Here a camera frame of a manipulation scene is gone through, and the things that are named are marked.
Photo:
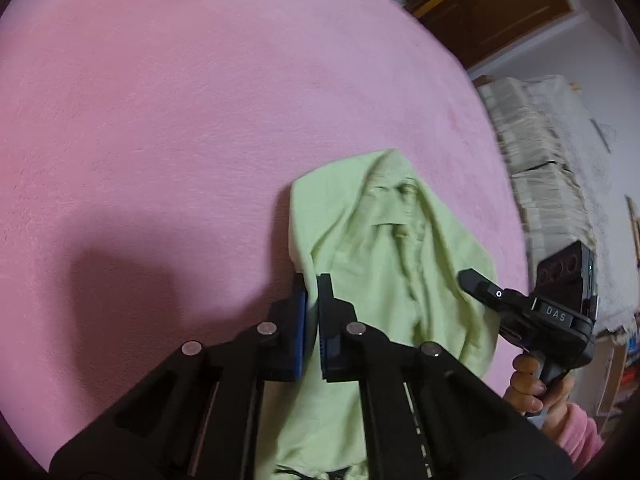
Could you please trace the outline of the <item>right hand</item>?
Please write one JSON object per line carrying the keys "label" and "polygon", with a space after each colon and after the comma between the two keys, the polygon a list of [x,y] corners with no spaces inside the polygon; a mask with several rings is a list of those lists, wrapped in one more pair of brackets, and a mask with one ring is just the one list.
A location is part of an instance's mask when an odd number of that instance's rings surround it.
{"label": "right hand", "polygon": [[575,385],[572,374],[565,376],[551,390],[537,377],[539,362],[523,353],[514,359],[514,372],[503,399],[521,414],[547,411],[542,432],[549,438],[559,437],[568,417],[568,398]]}

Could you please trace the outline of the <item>pink sleeve forearm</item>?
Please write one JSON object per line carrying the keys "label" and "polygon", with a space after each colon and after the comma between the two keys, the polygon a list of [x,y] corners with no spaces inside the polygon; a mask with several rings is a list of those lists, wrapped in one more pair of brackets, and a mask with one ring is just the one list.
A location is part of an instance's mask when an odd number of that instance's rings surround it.
{"label": "pink sleeve forearm", "polygon": [[573,402],[550,408],[542,432],[570,456],[577,470],[584,469],[603,446],[596,422]]}

